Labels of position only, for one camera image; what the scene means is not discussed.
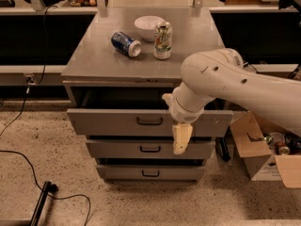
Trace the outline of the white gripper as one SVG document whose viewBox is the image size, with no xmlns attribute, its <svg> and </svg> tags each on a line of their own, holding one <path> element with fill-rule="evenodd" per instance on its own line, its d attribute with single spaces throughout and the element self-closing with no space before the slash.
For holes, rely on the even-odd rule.
<svg viewBox="0 0 301 226">
<path fill-rule="evenodd" d="M 162 99 L 166 102 L 174 121 L 193 123 L 204 112 L 204 107 L 214 98 L 204 94 L 196 94 L 184 83 L 181 83 L 171 93 L 163 94 Z M 191 124 L 174 124 L 172 126 L 174 154 L 182 154 L 186 151 L 192 132 Z"/>
</svg>

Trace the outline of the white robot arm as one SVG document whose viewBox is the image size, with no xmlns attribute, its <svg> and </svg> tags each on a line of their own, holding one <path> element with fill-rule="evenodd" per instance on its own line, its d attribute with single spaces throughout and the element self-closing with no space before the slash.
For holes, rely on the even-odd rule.
<svg viewBox="0 0 301 226">
<path fill-rule="evenodd" d="M 186 151 L 192 123 L 214 99 L 237 104 L 258 116 L 301 136 L 301 82 L 252 73 L 233 49 L 199 52 L 181 66 L 181 84 L 163 95 L 176 122 L 172 126 L 173 153 Z"/>
</svg>

